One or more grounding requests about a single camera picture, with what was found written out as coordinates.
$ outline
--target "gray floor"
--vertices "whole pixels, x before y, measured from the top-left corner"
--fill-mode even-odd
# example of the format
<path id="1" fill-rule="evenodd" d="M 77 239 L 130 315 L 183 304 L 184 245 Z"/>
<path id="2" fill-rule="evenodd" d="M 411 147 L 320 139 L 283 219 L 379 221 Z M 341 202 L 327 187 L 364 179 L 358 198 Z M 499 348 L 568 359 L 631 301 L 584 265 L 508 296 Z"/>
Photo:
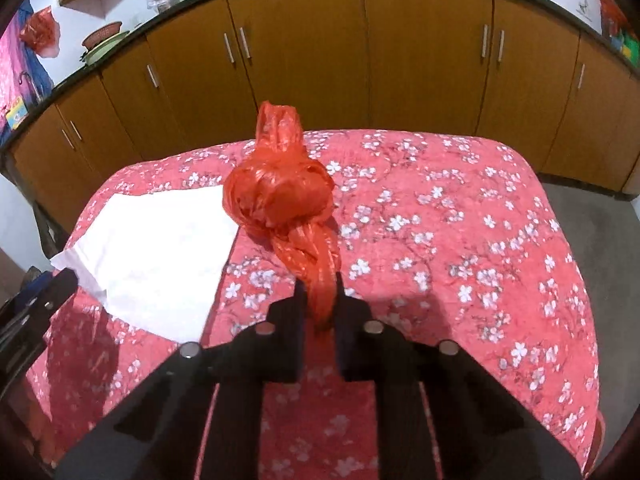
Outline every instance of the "gray floor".
<path id="1" fill-rule="evenodd" d="M 580 267 L 596 326 L 602 458 L 640 404 L 640 221 L 629 202 L 544 184 Z"/>

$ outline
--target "pink curtain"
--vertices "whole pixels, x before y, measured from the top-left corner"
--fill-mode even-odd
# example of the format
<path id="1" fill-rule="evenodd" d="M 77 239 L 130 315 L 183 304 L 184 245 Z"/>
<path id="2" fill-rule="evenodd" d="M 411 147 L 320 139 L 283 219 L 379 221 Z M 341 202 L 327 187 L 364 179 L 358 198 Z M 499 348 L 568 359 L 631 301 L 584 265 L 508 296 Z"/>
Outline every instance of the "pink curtain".
<path id="1" fill-rule="evenodd" d="M 6 123 L 6 113 L 11 104 L 22 96 L 25 103 L 29 99 L 26 81 L 18 85 L 20 72 L 27 70 L 27 62 L 20 48 L 20 25 L 16 14 L 0 38 L 0 130 Z"/>

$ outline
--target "red plastic bag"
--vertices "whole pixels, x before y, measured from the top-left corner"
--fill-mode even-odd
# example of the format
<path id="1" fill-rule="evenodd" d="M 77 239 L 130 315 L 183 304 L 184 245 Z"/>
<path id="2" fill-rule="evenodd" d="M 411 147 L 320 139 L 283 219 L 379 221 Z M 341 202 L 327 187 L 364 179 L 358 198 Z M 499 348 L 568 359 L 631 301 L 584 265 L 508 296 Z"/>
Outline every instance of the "red plastic bag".
<path id="1" fill-rule="evenodd" d="M 340 270 L 337 234 L 326 225 L 334 210 L 334 181 L 308 157 L 294 107 L 263 102 L 255 140 L 255 151 L 225 180 L 223 206 L 250 236 L 271 242 L 305 283 L 316 330 L 327 330 Z"/>
<path id="2" fill-rule="evenodd" d="M 27 18 L 20 39 L 40 57 L 56 57 L 60 53 L 60 24 L 53 18 L 51 6 Z"/>

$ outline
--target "red basket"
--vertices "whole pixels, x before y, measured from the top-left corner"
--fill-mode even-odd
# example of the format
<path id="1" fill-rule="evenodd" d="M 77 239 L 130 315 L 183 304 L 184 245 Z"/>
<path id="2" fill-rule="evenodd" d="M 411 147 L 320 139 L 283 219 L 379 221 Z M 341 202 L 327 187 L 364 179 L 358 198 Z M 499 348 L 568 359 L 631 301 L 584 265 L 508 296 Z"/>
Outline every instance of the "red basket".
<path id="1" fill-rule="evenodd" d="M 91 50 L 98 43 L 101 43 L 104 40 L 107 40 L 108 38 L 110 38 L 111 36 L 115 36 L 116 34 L 118 34 L 121 26 L 122 26 L 122 22 L 108 23 L 104 27 L 101 27 L 98 30 L 95 30 L 94 32 L 89 34 L 86 38 L 84 38 L 82 45 L 85 46 L 87 50 Z"/>

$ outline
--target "faucet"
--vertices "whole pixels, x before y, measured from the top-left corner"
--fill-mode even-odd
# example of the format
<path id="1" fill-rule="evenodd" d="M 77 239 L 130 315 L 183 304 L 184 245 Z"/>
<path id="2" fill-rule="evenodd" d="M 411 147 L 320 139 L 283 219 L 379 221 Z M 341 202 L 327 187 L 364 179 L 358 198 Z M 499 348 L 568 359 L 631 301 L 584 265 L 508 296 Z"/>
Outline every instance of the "faucet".
<path id="1" fill-rule="evenodd" d="M 22 76 L 29 78 L 31 89 L 33 89 L 33 93 L 36 95 L 36 102 L 40 104 L 42 102 L 42 96 L 40 95 L 40 92 L 38 91 L 38 87 L 33 82 L 33 79 L 31 78 L 31 75 L 29 74 L 29 72 L 27 72 L 26 70 L 23 72 L 20 72 L 20 77 L 18 78 L 18 85 L 22 84 Z"/>

